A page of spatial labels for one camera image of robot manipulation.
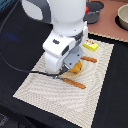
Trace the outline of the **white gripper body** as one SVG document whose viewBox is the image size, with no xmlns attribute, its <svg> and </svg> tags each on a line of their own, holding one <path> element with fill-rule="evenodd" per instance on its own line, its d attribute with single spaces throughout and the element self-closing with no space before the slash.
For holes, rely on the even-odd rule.
<svg viewBox="0 0 128 128">
<path fill-rule="evenodd" d="M 43 43 L 46 67 L 52 72 L 59 70 L 65 72 L 72 69 L 84 54 L 81 46 L 87 38 L 87 26 L 83 28 L 79 35 L 74 37 L 62 36 L 51 31 Z"/>
</svg>

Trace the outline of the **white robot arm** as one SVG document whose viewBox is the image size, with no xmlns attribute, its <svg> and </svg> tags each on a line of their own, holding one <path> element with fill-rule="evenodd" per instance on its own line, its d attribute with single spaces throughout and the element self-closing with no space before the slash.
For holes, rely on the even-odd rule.
<svg viewBox="0 0 128 128">
<path fill-rule="evenodd" d="M 81 45 L 88 37 L 84 21 L 86 0 L 21 0 L 32 19 L 52 24 L 43 43 L 46 67 L 60 73 L 70 70 L 83 56 Z"/>
</svg>

